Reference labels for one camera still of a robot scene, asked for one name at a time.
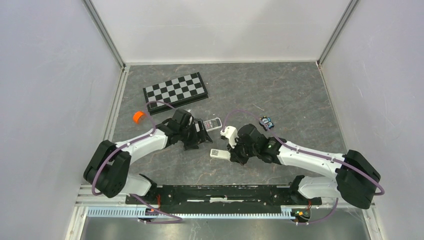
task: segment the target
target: black and white checkerboard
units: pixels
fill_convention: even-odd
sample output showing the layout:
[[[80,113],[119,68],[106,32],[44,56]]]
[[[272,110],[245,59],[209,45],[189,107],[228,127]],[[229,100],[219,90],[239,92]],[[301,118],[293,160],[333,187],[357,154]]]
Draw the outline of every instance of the black and white checkerboard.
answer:
[[[208,91],[199,72],[145,87],[143,92],[146,103],[162,101],[173,107],[183,106],[208,97]],[[150,115],[168,109],[170,109],[168,106],[158,102],[147,106]]]

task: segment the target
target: gray mottled surface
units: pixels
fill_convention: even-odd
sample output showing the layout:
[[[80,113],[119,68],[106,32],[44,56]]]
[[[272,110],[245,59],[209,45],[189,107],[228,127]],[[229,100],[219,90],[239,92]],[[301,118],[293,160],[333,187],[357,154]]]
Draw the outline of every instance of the gray mottled surface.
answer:
[[[151,129],[148,120],[139,125],[132,121],[135,112],[145,109],[144,87],[196,72],[200,72],[209,98],[182,106],[196,118],[224,120],[231,110],[244,109],[271,117],[273,130],[282,138],[321,151],[344,152],[323,80],[313,62],[131,66],[113,141],[127,140]],[[169,110],[153,118],[159,123],[172,114]],[[242,113],[228,121],[236,128],[248,123],[257,121]],[[297,175],[316,176],[301,168],[264,163],[256,157],[244,166],[212,159],[210,149],[225,150],[226,142],[219,138],[218,130],[209,135],[214,143],[190,151],[183,151],[182,143],[177,143],[138,160],[130,172],[143,173],[158,184],[288,184]]]

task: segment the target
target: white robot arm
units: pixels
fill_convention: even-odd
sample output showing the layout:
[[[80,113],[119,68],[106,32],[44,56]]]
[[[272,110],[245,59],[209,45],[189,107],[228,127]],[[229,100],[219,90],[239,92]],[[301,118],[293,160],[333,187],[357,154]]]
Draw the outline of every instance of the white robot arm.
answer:
[[[358,208],[369,208],[377,187],[334,159],[344,159],[344,162],[359,168],[376,182],[380,180],[378,172],[354,150],[342,154],[309,149],[282,138],[280,141],[275,137],[267,138],[252,124],[243,126],[239,131],[227,126],[221,132],[221,137],[228,140],[229,152],[221,156],[226,156],[231,162],[244,165],[250,157],[258,157],[266,163],[294,166],[322,175],[297,176],[292,182],[290,187],[306,199],[342,197]]]
[[[95,188],[108,198],[113,198],[119,193],[144,196],[151,188],[152,182],[144,175],[129,174],[130,165],[145,155],[167,148],[178,141],[183,142],[185,150],[190,150],[198,149],[199,144],[212,142],[212,139],[201,119],[196,119],[189,112],[178,109],[172,118],[155,126],[155,131],[152,129],[143,135],[116,143],[109,140],[102,141],[83,177],[93,184],[98,175]],[[106,158],[117,150],[117,146],[123,147],[112,157],[111,163],[106,163],[103,170],[98,172]]]

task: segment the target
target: white wall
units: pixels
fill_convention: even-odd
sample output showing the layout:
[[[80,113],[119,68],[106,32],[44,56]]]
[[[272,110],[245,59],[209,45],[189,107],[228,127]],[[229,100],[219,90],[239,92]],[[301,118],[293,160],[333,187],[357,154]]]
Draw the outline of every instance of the white wall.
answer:
[[[80,0],[0,3],[0,239],[65,236],[120,69]]]
[[[127,63],[315,61],[349,0],[92,0]]]
[[[388,239],[424,228],[424,1],[360,1],[323,74],[348,148],[381,174]]]

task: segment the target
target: white remote control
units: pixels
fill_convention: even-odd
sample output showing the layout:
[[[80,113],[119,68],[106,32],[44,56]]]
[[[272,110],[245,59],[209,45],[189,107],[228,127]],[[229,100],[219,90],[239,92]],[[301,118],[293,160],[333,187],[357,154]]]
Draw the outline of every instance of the white remote control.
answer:
[[[231,154],[230,154],[229,151],[211,149],[210,150],[210,157],[214,158],[214,159],[230,160]]]
[[[203,124],[206,128],[206,132],[210,132],[223,127],[223,124],[221,123],[221,119],[219,117],[214,118],[212,120],[206,120],[203,122]]]

